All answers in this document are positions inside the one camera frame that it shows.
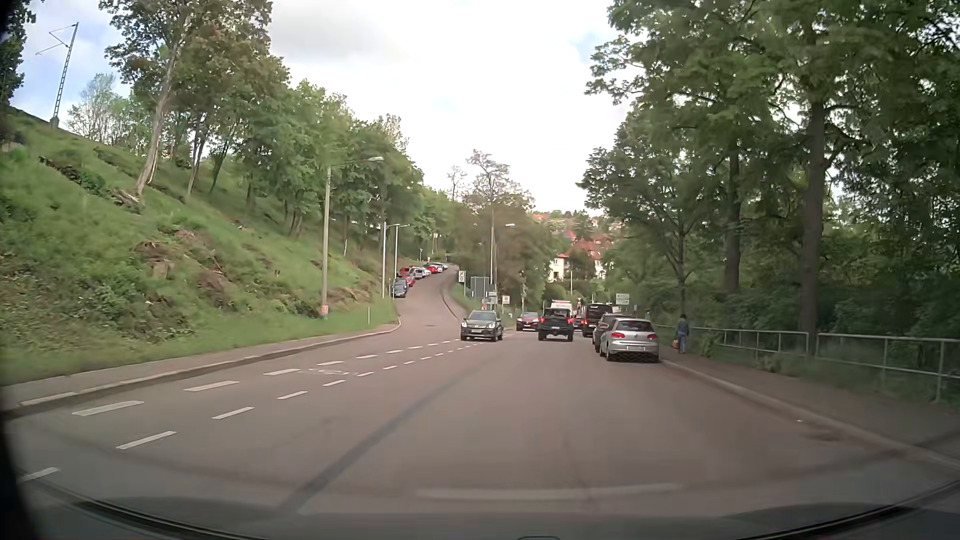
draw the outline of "sidewalk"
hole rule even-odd
[[[112,385],[129,383],[147,383],[151,379],[184,377],[200,374],[204,370],[216,371],[233,365],[242,365],[260,360],[288,356],[305,350],[317,349],[324,345],[349,341],[371,334],[387,333],[399,328],[398,324],[381,325],[375,329],[306,337],[277,343],[265,343],[252,347],[241,347],[207,353],[204,355],[167,358],[152,362],[143,362],[111,367],[97,371],[88,371],[75,375],[32,380],[3,387],[3,408],[14,410],[38,402],[52,402],[57,398],[69,398],[77,394],[88,394],[97,390],[106,390]]]
[[[825,384],[676,351],[663,358],[702,375],[742,386],[788,405],[903,444],[960,458],[960,414],[934,404],[912,404],[857,394]]]

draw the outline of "black pickup truck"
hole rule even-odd
[[[548,335],[564,335],[573,341],[573,314],[565,307],[548,307],[543,310],[537,327],[537,339],[543,341]]]

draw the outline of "white van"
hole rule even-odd
[[[553,300],[550,302],[550,308],[558,307],[560,309],[566,309],[570,312],[570,316],[573,316],[573,303],[569,300]]]

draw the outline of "hillside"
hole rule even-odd
[[[377,235],[348,245],[331,227],[331,316],[319,316],[321,230],[287,234],[276,200],[246,206],[229,166],[166,160],[140,204],[142,158],[11,110],[0,154],[0,327],[5,382],[351,331],[396,319],[379,298]]]

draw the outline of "car rear window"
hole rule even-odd
[[[617,321],[617,330],[626,331],[654,331],[654,326],[647,321]]]

